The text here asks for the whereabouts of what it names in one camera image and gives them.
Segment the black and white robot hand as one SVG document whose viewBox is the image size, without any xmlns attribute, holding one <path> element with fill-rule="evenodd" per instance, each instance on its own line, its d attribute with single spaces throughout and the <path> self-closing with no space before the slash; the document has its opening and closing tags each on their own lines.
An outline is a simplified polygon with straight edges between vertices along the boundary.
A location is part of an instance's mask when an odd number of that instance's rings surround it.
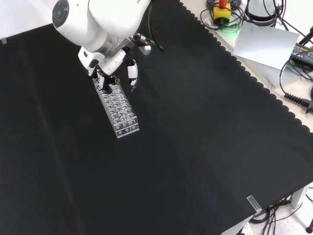
<svg viewBox="0 0 313 235">
<path fill-rule="evenodd" d="M 123 47 L 116 55 L 109 58 L 99 52 L 89 52 L 81 47 L 78 58 L 87 70 L 88 76 L 98 82 L 97 88 L 106 94 L 110 94 L 112 92 L 110 84 L 116 84 L 115 75 L 123 66 L 128 67 L 129 84 L 135 86 L 137 82 L 137 64 L 134 59 L 126 60 L 128 50 L 128 47 Z"/>
</svg>

